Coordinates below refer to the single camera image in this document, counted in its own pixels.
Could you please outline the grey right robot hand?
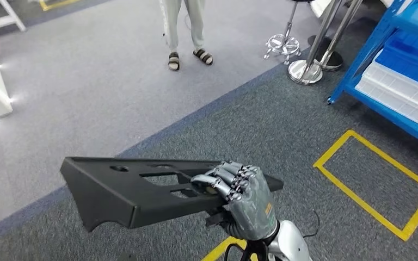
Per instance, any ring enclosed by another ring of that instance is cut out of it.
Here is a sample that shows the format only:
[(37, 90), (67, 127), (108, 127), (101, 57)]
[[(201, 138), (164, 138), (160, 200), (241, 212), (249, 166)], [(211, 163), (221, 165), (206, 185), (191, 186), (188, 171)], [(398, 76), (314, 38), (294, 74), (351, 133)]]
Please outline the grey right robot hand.
[(278, 221), (273, 198), (259, 167), (223, 161), (205, 174), (192, 177), (190, 182), (212, 188), (226, 202), (227, 208), (211, 222), (228, 235), (261, 240), (275, 232)]

